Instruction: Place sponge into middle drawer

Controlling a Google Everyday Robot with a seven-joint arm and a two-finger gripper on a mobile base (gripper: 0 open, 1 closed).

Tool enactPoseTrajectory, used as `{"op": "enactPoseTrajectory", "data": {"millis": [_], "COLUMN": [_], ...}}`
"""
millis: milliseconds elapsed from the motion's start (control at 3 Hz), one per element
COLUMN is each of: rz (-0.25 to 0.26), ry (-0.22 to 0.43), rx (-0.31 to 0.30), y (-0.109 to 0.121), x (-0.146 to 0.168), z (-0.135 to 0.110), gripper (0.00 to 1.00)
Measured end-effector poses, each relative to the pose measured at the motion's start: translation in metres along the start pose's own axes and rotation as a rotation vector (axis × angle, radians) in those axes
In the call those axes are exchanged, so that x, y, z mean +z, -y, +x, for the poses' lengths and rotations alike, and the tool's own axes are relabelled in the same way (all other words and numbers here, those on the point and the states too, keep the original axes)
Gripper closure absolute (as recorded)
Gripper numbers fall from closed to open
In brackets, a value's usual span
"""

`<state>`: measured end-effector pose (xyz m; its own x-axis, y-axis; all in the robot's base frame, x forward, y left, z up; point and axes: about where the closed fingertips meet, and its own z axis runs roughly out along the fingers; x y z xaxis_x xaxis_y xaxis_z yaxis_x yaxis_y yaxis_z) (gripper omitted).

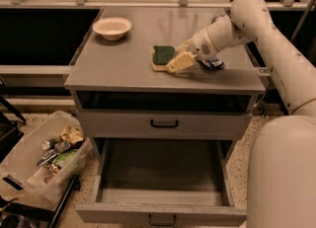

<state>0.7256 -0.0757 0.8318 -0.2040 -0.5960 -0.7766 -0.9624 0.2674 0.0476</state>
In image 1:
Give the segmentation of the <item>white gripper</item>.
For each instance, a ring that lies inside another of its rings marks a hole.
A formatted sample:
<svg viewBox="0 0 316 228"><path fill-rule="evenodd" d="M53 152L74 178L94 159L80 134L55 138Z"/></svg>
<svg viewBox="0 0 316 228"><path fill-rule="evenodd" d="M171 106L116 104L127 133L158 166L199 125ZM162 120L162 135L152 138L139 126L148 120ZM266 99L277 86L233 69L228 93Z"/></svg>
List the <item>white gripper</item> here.
<svg viewBox="0 0 316 228"><path fill-rule="evenodd" d="M196 60L208 60L215 56L218 53L218 50L214 47L208 32L198 32L189 40L179 44L175 48L175 52L180 54L175 56L165 66L169 73L187 69L193 66Z"/></svg>

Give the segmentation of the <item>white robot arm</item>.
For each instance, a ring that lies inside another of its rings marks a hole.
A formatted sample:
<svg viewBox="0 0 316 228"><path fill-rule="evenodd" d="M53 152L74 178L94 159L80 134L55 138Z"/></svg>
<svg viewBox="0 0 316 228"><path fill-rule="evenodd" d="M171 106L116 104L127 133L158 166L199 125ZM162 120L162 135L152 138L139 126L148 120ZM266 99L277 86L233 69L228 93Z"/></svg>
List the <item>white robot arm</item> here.
<svg viewBox="0 0 316 228"><path fill-rule="evenodd" d="M218 18L176 48L170 73L248 40L255 43L287 116L267 123L252 144L247 228L316 228L316 69L277 29L265 0L233 0Z"/></svg>

